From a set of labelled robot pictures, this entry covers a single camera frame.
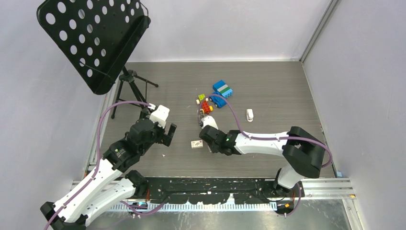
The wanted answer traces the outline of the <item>white staple remover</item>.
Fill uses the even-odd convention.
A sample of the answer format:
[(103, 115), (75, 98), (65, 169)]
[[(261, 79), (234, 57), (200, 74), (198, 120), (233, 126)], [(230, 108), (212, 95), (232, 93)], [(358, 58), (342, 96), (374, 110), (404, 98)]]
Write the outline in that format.
[(247, 109), (246, 110), (246, 118), (248, 122), (252, 122), (254, 118), (253, 110), (252, 109)]

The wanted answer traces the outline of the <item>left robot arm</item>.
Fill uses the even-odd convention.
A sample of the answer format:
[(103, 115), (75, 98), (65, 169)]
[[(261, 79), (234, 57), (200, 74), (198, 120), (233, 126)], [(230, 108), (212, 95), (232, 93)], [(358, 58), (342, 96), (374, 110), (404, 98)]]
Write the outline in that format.
[(169, 146), (177, 126), (169, 131), (148, 118), (131, 126), (125, 136), (110, 145), (96, 167), (67, 195), (40, 210), (47, 220), (45, 229), (84, 230), (101, 213), (130, 197), (142, 198), (148, 180), (130, 167), (139, 162), (155, 143)]

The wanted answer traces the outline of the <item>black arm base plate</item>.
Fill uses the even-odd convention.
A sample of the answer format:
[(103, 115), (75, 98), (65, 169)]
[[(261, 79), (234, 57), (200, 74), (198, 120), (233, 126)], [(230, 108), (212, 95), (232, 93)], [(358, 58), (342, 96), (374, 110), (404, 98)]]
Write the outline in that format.
[(266, 204), (279, 198), (304, 197), (304, 191), (299, 190), (301, 187), (301, 184), (296, 185), (292, 191), (282, 194), (274, 188), (273, 179), (147, 177), (131, 199), (154, 204), (214, 205), (229, 200), (239, 205)]

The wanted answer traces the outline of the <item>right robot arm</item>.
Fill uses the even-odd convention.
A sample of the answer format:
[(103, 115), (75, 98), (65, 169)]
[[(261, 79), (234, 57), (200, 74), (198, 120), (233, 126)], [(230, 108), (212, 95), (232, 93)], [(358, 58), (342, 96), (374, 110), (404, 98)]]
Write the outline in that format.
[(199, 137), (213, 153), (244, 155), (251, 153), (280, 156), (287, 165), (280, 168), (273, 183), (278, 196), (287, 196), (304, 178), (320, 177), (325, 145), (304, 129), (293, 126), (290, 131), (277, 134), (255, 134), (240, 130), (225, 133), (213, 126), (205, 126)]

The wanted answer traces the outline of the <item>white staple box sleeve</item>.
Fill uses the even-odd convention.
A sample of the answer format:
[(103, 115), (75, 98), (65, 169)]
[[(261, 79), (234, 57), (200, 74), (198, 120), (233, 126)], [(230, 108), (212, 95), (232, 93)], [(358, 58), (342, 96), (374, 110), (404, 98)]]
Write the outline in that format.
[(203, 141), (202, 140), (191, 141), (191, 148), (192, 149), (202, 148), (202, 147), (203, 147)]

